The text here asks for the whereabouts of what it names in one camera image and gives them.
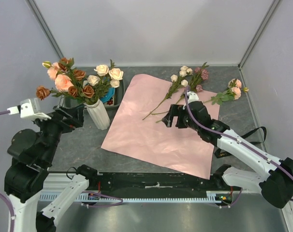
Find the cream rose flower stem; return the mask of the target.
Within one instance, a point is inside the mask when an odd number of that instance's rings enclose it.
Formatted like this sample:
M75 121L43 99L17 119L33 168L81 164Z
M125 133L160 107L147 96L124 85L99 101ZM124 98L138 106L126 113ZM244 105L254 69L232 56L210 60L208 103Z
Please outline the cream rose flower stem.
M88 75L86 84L88 93L93 94L90 99L92 101L104 97L109 89L120 87L120 82L123 80L124 71L115 65L115 62L110 59L110 64L100 64L94 68L95 74Z

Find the white small rose stem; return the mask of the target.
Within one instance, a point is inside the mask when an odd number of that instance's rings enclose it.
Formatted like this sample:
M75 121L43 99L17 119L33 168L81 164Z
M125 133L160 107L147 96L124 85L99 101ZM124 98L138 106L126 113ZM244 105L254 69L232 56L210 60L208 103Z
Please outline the white small rose stem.
M169 87L165 97L163 98L163 100L153 109L151 110L147 116L145 116L142 120L145 120L147 117L149 117L155 110L157 110L159 108L159 106L164 102L166 101L167 99L171 98L171 96L178 92L178 90L181 88L181 87L185 87L187 84L188 84L188 81L186 80L186 77L188 75L192 75L193 74L193 70L192 68L189 68L187 66L182 66L180 68L180 71L179 71L179 74L176 75L172 75L170 77L171 81L172 81L172 84L171 86Z

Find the peach peony flower stem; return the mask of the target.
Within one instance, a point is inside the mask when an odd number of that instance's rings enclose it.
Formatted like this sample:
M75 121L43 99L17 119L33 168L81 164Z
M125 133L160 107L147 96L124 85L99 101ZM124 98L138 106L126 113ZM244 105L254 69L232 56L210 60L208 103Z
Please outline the peach peony flower stem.
M54 81L59 92L69 92L75 89L72 79L65 73L66 67L59 62L44 61L42 66L47 68L49 78Z

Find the pink peony bud stem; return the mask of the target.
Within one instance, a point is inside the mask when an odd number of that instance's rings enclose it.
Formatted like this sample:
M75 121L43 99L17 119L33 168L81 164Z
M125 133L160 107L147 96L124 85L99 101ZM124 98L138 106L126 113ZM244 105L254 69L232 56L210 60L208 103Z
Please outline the pink peony bud stem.
M204 103L211 102L212 105L222 105L224 102L238 100L241 97L242 92L249 92L249 88L243 86L239 79L232 79L228 82L228 86L225 91L217 93L216 96L204 101Z

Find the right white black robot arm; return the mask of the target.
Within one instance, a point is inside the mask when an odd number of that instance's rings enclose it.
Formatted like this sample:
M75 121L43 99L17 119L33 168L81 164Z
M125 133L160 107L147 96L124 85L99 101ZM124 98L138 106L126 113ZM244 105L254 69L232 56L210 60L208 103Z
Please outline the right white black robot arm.
M221 173L213 178L216 189L234 186L255 191L279 209L293 201L293 159L280 159L260 150L225 123L212 119L201 101L172 104L162 122L170 128L175 117L177 128L193 129L203 141L230 153L253 170L242 171L230 165L222 167Z

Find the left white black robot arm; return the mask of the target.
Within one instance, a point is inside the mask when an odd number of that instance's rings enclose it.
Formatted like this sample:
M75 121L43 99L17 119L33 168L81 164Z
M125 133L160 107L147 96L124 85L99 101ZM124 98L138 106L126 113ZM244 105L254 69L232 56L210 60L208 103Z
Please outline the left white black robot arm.
M37 211L38 201L52 166L60 138L84 124L84 106L55 106L53 112L36 112L30 103L18 108L21 117L30 118L40 130L25 129L12 138L7 152L12 165L4 179L4 191L9 197L10 232L54 232L75 199L86 189L97 187L97 171L87 165L76 169L65 189L50 205Z

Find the purple pink wrapping paper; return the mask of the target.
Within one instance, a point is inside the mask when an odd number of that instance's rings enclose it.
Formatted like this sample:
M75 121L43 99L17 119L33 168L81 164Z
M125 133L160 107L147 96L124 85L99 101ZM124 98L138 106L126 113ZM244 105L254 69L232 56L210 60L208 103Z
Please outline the purple pink wrapping paper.
M192 129L166 127L158 121L182 91L164 103L171 82L135 75L123 97L101 148L196 177L209 179L213 145Z

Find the mauve rose flower stem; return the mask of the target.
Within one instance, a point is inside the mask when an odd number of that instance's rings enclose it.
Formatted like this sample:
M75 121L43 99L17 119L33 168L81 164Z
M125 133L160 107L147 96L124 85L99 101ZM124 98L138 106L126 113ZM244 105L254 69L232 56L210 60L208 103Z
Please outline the mauve rose flower stem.
M186 77L188 84L185 87L189 87L191 91L198 92L196 90L196 87L204 80L207 80L209 77L209 72L207 70L207 67L209 67L207 65L207 62L205 62L201 67L196 67L195 70L193 70L193 74L188 75Z

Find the rust brown rose stem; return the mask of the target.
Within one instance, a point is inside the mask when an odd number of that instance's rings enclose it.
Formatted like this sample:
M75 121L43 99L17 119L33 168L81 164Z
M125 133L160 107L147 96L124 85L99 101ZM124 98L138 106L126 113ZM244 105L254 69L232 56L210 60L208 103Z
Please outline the rust brown rose stem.
M64 96L78 100L79 103L96 103L97 100L92 101L90 99L93 94L88 93L89 91L87 90L87 87L84 87L86 72L73 67L74 58L63 57L58 62L66 67L65 73L72 79L75 89L72 89L69 92L59 92L56 87L48 89L41 85L36 88L36 97L40 100L44 100L50 95L53 97Z

